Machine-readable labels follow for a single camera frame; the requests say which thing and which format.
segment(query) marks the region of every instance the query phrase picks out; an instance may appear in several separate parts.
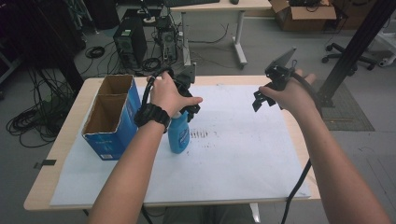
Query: black pole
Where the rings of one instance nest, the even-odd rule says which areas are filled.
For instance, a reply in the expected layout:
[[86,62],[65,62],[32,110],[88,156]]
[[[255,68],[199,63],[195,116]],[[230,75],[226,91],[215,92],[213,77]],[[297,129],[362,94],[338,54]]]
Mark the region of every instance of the black pole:
[[332,97],[335,91],[350,74],[353,64],[358,61],[359,57],[392,15],[395,8],[395,0],[376,0],[361,27],[353,35],[341,58],[335,64],[323,86],[320,87],[318,97],[322,105],[332,105]]

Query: blue spray bottle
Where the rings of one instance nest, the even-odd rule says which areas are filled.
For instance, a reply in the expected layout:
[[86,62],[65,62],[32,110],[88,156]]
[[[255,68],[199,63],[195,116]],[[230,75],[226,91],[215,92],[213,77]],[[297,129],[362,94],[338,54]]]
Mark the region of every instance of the blue spray bottle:
[[187,111],[183,114],[177,112],[176,115],[172,117],[171,124],[168,128],[168,139],[171,151],[179,154],[190,142],[190,128],[187,122]]

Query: black wristwatch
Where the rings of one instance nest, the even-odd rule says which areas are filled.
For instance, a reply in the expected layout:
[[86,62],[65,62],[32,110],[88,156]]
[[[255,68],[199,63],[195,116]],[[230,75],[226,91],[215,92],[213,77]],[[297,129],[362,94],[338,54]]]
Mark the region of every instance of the black wristwatch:
[[165,126],[164,133],[167,132],[171,118],[160,106],[154,104],[142,105],[134,115],[134,123],[137,127],[147,124],[150,120],[155,120]]

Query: white paper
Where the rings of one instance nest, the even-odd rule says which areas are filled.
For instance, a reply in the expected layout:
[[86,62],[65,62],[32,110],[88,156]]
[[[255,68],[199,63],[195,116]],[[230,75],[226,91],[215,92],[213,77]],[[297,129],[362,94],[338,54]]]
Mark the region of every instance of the white paper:
[[[215,203],[287,198],[302,168],[277,105],[255,113],[258,86],[191,86],[202,96],[181,154],[163,136],[145,203]],[[116,161],[102,161],[78,134],[51,205],[92,205]],[[295,197],[309,197],[303,184]]]

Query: hand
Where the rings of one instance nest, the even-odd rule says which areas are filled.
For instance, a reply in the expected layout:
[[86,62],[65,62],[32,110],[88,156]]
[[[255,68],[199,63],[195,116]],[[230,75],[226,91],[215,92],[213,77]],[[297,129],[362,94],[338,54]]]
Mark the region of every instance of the hand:
[[162,79],[156,78],[154,80],[150,93],[150,102],[160,106],[171,118],[184,106],[198,105],[202,101],[202,97],[181,96],[177,91],[175,82],[167,72],[162,73]]
[[[302,75],[301,69],[296,70],[296,74]],[[305,77],[305,80],[312,84],[316,79],[314,74],[309,74]],[[292,115],[296,115],[306,110],[316,110],[315,103],[309,96],[308,92],[303,86],[295,79],[291,78],[283,91],[274,91],[268,87],[261,86],[259,90],[265,96],[272,98],[284,109],[289,110]]]

